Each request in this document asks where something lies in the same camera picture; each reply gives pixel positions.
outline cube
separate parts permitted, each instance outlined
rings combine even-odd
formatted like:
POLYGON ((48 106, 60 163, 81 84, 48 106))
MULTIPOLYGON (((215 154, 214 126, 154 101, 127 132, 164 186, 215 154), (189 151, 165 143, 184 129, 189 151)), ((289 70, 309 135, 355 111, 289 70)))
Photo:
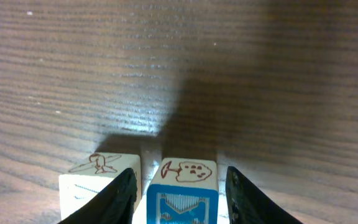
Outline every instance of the cube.
POLYGON ((126 168, 134 170, 137 194, 134 210, 141 198, 140 157, 132 154, 97 152, 59 176, 62 220, 88 203, 126 168))
POLYGON ((147 189, 147 224, 216 224, 218 197, 214 161, 165 158, 147 189))

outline cube face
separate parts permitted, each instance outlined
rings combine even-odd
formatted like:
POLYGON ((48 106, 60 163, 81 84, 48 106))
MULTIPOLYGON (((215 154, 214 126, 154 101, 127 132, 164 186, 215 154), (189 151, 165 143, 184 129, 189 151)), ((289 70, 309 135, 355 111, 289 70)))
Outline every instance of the cube face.
POLYGON ((166 158, 147 190, 147 223, 216 223, 216 163, 166 158))
POLYGON ((140 157, 132 154, 98 152, 74 165, 59 177, 62 220, 88 203, 126 168, 134 170, 137 182, 136 209, 140 202, 140 157))

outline white cube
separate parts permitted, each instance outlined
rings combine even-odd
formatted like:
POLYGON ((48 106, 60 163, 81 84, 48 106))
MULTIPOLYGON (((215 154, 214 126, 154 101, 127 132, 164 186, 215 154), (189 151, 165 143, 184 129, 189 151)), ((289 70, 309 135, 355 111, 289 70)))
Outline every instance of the white cube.
POLYGON ((218 190, 214 161, 165 158, 147 189, 147 223, 216 224, 218 190))
POLYGON ((88 203, 126 168, 134 170, 137 182, 135 207, 141 198, 140 157, 132 154, 97 152, 59 176, 62 220, 88 203))

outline wood grain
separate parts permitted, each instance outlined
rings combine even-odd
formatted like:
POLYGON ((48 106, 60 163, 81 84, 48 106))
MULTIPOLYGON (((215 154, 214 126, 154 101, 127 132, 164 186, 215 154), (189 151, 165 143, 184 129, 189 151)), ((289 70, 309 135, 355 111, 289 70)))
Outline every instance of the wood grain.
POLYGON ((216 160, 220 223, 227 166, 358 223, 358 1, 0 0, 0 223, 59 221, 95 150, 140 154, 143 190, 163 157, 216 160))

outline wooden block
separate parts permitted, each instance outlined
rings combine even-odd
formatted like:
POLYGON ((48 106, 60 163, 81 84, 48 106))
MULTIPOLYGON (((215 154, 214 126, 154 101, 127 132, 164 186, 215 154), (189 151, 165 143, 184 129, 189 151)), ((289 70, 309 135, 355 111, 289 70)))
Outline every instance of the wooden block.
POLYGON ((132 154, 98 152, 74 165, 59 177, 62 220, 88 203, 126 168, 132 168, 137 181, 135 207, 141 198, 140 157, 132 154))
POLYGON ((147 223, 216 224, 217 219, 216 163, 164 159, 147 189, 147 223))

